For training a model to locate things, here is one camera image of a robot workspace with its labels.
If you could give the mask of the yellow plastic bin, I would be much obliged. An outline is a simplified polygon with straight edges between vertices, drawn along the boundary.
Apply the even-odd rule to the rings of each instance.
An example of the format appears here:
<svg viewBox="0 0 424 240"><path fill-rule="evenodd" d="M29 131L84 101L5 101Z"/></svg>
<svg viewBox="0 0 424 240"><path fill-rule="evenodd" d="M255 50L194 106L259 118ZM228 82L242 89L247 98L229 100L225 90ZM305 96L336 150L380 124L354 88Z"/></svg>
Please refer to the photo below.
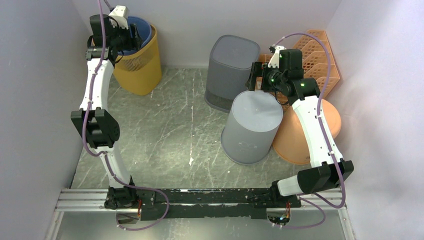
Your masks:
<svg viewBox="0 0 424 240"><path fill-rule="evenodd" d="M90 18L93 34L87 41L86 60L97 67L99 61L109 60L114 67L113 75L125 90L140 96L150 93L162 78L157 32L153 25L151 40L142 49L131 55L117 51L117 28L111 18L104 18L102 29L98 15Z"/></svg>

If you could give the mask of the blue plastic bin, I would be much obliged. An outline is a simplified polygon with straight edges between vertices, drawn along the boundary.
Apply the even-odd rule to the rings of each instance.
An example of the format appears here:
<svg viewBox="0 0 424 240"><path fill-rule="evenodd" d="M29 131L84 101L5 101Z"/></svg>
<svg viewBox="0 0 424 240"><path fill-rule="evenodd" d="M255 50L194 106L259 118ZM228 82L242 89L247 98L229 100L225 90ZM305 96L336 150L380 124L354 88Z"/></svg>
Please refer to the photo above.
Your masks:
<svg viewBox="0 0 424 240"><path fill-rule="evenodd" d="M149 43L152 38L152 28L146 20L136 16L129 16L127 18L127 23L129 26L135 25L140 40L138 49L124 51L125 55L132 55Z"/></svg>

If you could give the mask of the orange plastic file rack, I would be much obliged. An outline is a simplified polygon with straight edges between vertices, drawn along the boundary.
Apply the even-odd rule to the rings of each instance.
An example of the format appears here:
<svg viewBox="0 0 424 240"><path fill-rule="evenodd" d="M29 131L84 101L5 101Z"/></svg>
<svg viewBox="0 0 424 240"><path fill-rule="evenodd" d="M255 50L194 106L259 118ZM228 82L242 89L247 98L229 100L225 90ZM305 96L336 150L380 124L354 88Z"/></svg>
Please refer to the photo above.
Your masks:
<svg viewBox="0 0 424 240"><path fill-rule="evenodd" d="M291 106L297 100L315 96L325 98L340 80L334 56L324 30L311 29L299 32L300 39L292 48L281 52L279 68L273 68L270 83L273 92L283 106ZM282 37L272 45L283 46ZM273 53L260 57L258 62L268 63ZM262 77L256 80L255 90L260 90Z"/></svg>

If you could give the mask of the aluminium frame rail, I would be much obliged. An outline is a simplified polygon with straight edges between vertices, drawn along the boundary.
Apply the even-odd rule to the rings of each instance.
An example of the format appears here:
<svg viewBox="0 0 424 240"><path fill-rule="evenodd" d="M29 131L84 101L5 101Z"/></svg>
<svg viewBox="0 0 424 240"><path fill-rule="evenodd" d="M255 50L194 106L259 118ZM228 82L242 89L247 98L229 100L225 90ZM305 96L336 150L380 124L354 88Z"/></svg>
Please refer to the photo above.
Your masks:
<svg viewBox="0 0 424 240"><path fill-rule="evenodd" d="M338 188L333 190L322 191L319 194L322 195L328 201L330 201L332 204L338 204L339 201L342 199L342 192ZM128 208L122 210L106 209L104 206L106 196L107 189L63 189L57 200L55 211L122 213L135 213L137 211L137 209ZM316 195L307 194L301 197L319 206L322 210L334 209ZM310 203L301 200L301 206L292 206L291 210L317 210L317 208L312 206Z"/></svg>

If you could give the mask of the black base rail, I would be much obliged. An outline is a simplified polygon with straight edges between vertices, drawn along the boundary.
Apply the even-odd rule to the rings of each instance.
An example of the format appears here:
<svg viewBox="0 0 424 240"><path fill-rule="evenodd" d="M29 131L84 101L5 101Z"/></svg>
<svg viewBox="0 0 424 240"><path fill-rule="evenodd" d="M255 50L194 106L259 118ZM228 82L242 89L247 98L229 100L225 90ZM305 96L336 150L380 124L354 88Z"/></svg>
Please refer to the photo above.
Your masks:
<svg viewBox="0 0 424 240"><path fill-rule="evenodd" d="M110 188L103 207L123 213L134 210L141 221L178 218L250 217L267 219L269 209L301 207L295 196L270 188L162 188L158 191Z"/></svg>

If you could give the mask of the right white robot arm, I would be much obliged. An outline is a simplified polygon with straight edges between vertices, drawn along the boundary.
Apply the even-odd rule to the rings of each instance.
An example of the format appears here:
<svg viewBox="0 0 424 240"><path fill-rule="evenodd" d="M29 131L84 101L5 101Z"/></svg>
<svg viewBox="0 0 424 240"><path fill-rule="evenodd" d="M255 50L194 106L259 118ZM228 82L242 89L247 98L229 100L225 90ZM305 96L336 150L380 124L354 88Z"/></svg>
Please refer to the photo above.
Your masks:
<svg viewBox="0 0 424 240"><path fill-rule="evenodd" d="M344 186L344 181L354 171L353 162L344 160L338 150L322 108L317 81L304 77L303 55L299 49L272 46L269 62L253 62L246 87L254 91L261 77L261 90L281 93L287 97L302 127L310 155L311 167L297 175L274 181L270 202L282 207L289 196L315 194Z"/></svg>

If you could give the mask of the grey mesh waste basket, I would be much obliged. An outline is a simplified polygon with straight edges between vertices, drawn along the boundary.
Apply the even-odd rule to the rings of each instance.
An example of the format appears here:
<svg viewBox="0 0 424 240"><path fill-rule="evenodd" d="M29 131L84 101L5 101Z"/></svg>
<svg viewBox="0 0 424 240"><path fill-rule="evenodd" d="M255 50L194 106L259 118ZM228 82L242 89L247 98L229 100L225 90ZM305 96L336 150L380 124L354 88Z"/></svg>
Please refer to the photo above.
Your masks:
<svg viewBox="0 0 424 240"><path fill-rule="evenodd" d="M212 108L228 113L234 99L247 90L245 86L252 68L260 56L260 46L253 40L235 35L218 38L209 55L205 102Z"/></svg>

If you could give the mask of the orange plastic bin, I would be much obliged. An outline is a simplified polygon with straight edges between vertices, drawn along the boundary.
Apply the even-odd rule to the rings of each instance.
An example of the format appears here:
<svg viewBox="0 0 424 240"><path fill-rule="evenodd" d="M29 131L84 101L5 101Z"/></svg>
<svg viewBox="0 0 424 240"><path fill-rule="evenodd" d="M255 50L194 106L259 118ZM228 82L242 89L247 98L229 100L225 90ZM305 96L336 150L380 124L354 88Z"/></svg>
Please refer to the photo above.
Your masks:
<svg viewBox="0 0 424 240"><path fill-rule="evenodd" d="M324 116L333 138L336 138L342 127L338 110L327 100L321 101ZM310 153L299 118L290 106L283 114L281 124L272 142L277 154L284 160L298 165L310 163Z"/></svg>

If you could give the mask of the grey smooth plastic bin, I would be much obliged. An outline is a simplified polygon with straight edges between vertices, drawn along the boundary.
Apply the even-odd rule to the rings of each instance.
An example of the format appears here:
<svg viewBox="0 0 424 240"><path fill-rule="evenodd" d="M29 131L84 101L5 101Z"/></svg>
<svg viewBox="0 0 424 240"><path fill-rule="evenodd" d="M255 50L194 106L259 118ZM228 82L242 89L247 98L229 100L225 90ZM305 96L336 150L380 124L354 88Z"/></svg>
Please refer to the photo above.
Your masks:
<svg viewBox="0 0 424 240"><path fill-rule="evenodd" d="M282 106L273 95L260 90L240 93L220 136L224 153L241 165L259 163L269 154L282 119Z"/></svg>

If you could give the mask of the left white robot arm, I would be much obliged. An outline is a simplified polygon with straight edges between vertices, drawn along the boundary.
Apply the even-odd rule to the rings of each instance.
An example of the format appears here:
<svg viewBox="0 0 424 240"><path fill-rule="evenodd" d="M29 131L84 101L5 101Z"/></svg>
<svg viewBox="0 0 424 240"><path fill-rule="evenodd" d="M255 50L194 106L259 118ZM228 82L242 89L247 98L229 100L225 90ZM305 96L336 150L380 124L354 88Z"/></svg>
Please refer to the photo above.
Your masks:
<svg viewBox="0 0 424 240"><path fill-rule="evenodd" d="M86 89L79 109L71 112L70 119L85 150L99 157L105 168L109 187L104 207L132 208L139 203L139 194L118 148L120 126L108 111L108 92L118 56L138 50L143 40L136 25L128 23L126 13L92 15L89 22L92 35L85 53Z"/></svg>

